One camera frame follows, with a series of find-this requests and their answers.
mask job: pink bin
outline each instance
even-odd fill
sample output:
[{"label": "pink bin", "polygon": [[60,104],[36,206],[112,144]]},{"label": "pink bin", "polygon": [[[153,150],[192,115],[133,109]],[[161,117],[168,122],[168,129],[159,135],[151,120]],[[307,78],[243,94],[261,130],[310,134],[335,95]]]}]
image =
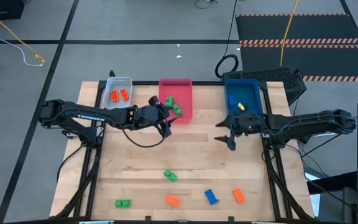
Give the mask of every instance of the pink bin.
[{"label": "pink bin", "polygon": [[[183,115],[175,123],[189,123],[193,118],[193,81],[190,78],[162,78],[158,90],[158,99],[165,104],[167,97],[173,96],[173,104],[178,105]],[[176,118],[173,110],[169,119]]]}]

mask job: wooden table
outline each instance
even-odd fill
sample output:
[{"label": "wooden table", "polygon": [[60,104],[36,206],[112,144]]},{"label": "wooden table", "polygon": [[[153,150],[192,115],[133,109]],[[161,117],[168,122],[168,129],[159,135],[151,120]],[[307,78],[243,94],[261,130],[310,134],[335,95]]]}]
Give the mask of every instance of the wooden table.
[{"label": "wooden table", "polygon": [[[93,106],[98,82],[83,82],[78,104]],[[290,115],[282,83],[268,83],[273,113]],[[134,86],[133,103],[144,106],[158,86]],[[229,133],[214,125],[226,116],[223,86],[193,86],[193,119],[190,124],[173,124],[172,135],[161,145],[142,149],[129,142],[122,132],[106,128],[92,219],[204,220],[236,221],[274,220],[265,162],[261,160],[262,141],[259,134],[237,138],[232,152],[215,136]],[[154,128],[128,131],[141,144],[153,144],[161,136]],[[65,157],[80,145],[68,140]],[[292,140],[289,145],[297,147]],[[51,215],[56,215],[78,188],[85,150],[71,158],[63,167],[55,192]],[[310,196],[303,175],[299,153],[282,149],[282,161],[289,191],[305,211],[313,216]],[[163,172],[173,170],[178,180],[173,183]],[[246,202],[238,204],[232,190],[242,189]],[[212,189],[219,203],[210,205],[204,194]],[[176,208],[164,202],[166,194],[179,197]],[[278,193],[280,211],[285,217],[282,194]],[[116,208],[116,199],[131,199],[131,208]]]}]

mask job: plastic bin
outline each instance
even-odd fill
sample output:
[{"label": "plastic bin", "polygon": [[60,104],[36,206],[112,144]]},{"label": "plastic bin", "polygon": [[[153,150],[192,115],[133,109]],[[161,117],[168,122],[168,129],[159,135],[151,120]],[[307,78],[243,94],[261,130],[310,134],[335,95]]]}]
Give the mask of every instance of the plastic bin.
[{"label": "plastic bin", "polygon": [[248,111],[263,113],[259,83],[256,79],[227,79],[224,82],[224,94],[227,114],[238,115],[241,112],[238,103],[245,106]]},{"label": "plastic bin", "polygon": [[[158,99],[165,104],[167,97],[173,96],[173,104],[178,105],[183,115],[175,123],[189,123],[193,118],[193,81],[190,78],[162,78],[158,88]],[[169,119],[176,118],[173,110]]]},{"label": "plastic bin", "polygon": [[[126,89],[129,95],[129,99],[124,101],[122,99],[121,93],[119,92],[122,89]],[[117,90],[119,101],[113,102],[111,101],[111,92],[113,90]],[[132,86],[132,79],[129,77],[110,77],[107,79],[106,87],[104,89],[103,102],[102,105],[106,109],[113,108],[125,108],[128,106],[132,106],[132,96],[134,94],[134,88]]]}]

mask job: green lego brick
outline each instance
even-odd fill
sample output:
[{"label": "green lego brick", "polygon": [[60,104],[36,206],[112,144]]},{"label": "green lego brick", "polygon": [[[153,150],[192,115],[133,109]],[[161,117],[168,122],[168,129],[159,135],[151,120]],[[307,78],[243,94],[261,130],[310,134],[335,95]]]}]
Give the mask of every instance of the green lego brick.
[{"label": "green lego brick", "polygon": [[177,176],[170,170],[166,170],[164,172],[164,176],[168,177],[168,179],[172,180],[173,182],[177,181]]},{"label": "green lego brick", "polygon": [[165,106],[172,106],[172,105],[173,105],[173,96],[168,96]]},{"label": "green lego brick", "polygon": [[174,112],[177,114],[177,116],[182,116],[183,112],[181,109],[174,110]]},{"label": "green lego brick", "polygon": [[131,200],[116,200],[117,208],[129,208],[131,206]]}]

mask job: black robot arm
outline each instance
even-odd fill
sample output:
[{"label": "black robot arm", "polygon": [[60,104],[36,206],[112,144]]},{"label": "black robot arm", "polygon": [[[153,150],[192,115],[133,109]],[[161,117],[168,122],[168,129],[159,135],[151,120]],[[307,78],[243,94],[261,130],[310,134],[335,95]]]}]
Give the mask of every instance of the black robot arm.
[{"label": "black robot arm", "polygon": [[138,108],[136,105],[128,108],[114,108],[106,110],[90,106],[78,105],[63,100],[50,100],[42,104],[39,122],[44,128],[59,126],[63,128],[65,136],[78,136],[82,145],[96,147],[100,144],[99,132],[101,130],[85,127],[73,118],[88,119],[106,122],[117,129],[130,131],[155,127],[163,138],[170,136],[171,123],[167,121],[171,108],[158,102],[156,96],[151,97],[148,106]]},{"label": "black robot arm", "polygon": [[283,116],[279,114],[253,114],[243,112],[239,116],[227,116],[224,121],[216,125],[231,130],[229,137],[216,137],[225,142],[232,151],[236,150],[234,137],[248,134],[262,133],[269,138],[274,148],[283,148],[291,139],[298,139],[307,143],[315,134],[332,132],[350,134],[356,128],[352,115],[344,110],[322,111],[320,113],[303,114],[299,116]]}]

